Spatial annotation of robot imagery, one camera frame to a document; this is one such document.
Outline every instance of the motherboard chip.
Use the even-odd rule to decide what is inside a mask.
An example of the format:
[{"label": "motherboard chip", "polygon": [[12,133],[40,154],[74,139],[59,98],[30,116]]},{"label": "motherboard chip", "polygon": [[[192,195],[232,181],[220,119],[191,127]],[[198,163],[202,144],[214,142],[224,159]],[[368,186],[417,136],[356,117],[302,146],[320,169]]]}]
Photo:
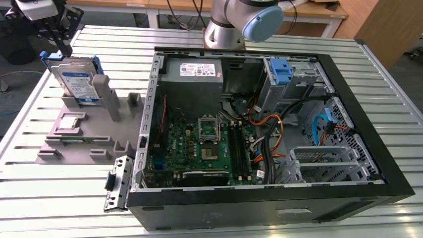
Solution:
[{"label": "motherboard chip", "polygon": [[204,144],[202,145],[202,160],[218,160],[218,145]]}]

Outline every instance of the cable connector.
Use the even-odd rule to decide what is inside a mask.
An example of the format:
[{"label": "cable connector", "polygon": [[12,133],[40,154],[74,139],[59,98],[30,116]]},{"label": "cable connector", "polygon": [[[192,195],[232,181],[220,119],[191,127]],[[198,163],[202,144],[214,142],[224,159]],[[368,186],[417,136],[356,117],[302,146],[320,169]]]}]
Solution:
[{"label": "cable connector", "polygon": [[326,126],[323,126],[323,129],[327,134],[334,135],[335,134],[335,128],[336,128],[336,123],[330,121]]},{"label": "cable connector", "polygon": [[346,135],[347,136],[354,136],[355,134],[358,134],[358,130],[348,127],[347,130],[346,130]]}]

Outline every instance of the green circuit board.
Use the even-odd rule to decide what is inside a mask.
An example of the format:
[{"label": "green circuit board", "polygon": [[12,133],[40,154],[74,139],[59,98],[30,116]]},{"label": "green circuit board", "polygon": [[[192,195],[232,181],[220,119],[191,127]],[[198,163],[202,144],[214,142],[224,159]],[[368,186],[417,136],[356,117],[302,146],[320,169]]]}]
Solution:
[{"label": "green circuit board", "polygon": [[[232,176],[231,152],[228,145],[228,127],[223,123],[218,131],[211,123],[202,123],[202,135],[220,134],[218,144],[212,142],[200,143],[199,139],[199,124],[198,123],[175,123],[168,131],[168,144],[164,156],[164,164],[162,170],[154,171],[155,181],[160,187],[172,187],[170,177],[175,171],[226,171],[230,173],[230,185],[256,184],[255,177],[251,180],[239,180]],[[243,127],[244,138],[254,135],[251,126]]]}]

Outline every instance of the slotted aluminum table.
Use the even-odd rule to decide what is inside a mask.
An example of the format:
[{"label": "slotted aluminum table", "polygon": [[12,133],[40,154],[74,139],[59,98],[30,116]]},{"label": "slotted aluminum table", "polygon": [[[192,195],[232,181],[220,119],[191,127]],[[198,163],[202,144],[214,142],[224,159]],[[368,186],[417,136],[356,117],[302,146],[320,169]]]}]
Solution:
[{"label": "slotted aluminum table", "polygon": [[[202,32],[84,26],[74,55],[98,54],[120,96],[146,93],[155,46],[202,47]],[[330,54],[417,195],[323,224],[148,233],[130,212],[103,213],[112,166],[38,165],[63,90],[48,72],[0,143],[0,237],[423,237],[423,116],[367,46],[354,40],[275,36],[250,50]]]}]

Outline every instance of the power supply label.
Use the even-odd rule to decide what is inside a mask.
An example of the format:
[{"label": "power supply label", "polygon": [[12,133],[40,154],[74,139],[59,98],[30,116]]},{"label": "power supply label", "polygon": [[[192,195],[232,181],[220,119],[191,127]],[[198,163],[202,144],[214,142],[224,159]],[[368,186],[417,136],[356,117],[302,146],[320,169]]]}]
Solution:
[{"label": "power supply label", "polygon": [[180,76],[210,76],[216,77],[212,63],[183,63],[180,65]]}]

